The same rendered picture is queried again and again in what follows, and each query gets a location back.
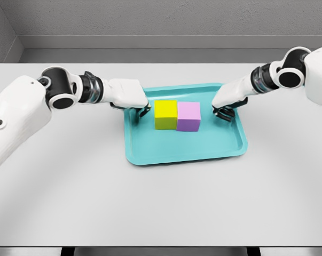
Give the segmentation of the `teal plastic tray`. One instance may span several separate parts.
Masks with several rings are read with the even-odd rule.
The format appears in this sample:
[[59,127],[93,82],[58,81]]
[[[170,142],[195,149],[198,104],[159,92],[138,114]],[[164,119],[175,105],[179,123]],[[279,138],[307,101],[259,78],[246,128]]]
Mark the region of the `teal plastic tray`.
[[127,109],[124,111],[127,160],[135,165],[153,165],[244,154],[248,141],[239,116],[227,122],[213,114],[211,102],[220,87],[220,83],[206,83],[146,88],[151,105],[155,100],[199,102],[200,127],[197,132],[157,130],[153,110],[139,118],[134,109]]

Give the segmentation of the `yellow cube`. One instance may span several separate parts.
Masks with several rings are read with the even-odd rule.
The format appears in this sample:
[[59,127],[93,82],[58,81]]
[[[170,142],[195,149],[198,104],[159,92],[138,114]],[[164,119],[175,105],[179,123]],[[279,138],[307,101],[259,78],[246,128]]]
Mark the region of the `yellow cube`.
[[177,129],[177,117],[176,100],[155,100],[154,126],[156,130]]

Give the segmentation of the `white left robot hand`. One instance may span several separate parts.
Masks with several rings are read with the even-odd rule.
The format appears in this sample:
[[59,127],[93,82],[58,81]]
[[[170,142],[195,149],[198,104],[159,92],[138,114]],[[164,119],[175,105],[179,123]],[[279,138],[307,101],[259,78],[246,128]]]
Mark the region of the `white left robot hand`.
[[140,118],[151,110],[151,105],[139,80],[112,79],[108,85],[111,90],[106,96],[112,107],[135,109]]

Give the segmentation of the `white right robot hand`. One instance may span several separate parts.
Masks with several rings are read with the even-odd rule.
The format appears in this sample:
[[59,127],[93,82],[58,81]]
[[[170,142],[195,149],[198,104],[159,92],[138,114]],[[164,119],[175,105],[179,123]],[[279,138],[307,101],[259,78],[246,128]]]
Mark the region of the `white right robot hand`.
[[235,117],[235,108],[248,103],[247,88],[239,82],[222,85],[212,100],[213,114],[227,122]]

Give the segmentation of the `pink purple cube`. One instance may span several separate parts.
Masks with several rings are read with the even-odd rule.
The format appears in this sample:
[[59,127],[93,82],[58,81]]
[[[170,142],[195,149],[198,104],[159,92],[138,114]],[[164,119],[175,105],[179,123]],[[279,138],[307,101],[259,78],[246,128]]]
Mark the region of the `pink purple cube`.
[[198,132],[201,123],[201,109],[199,102],[177,103],[177,131]]

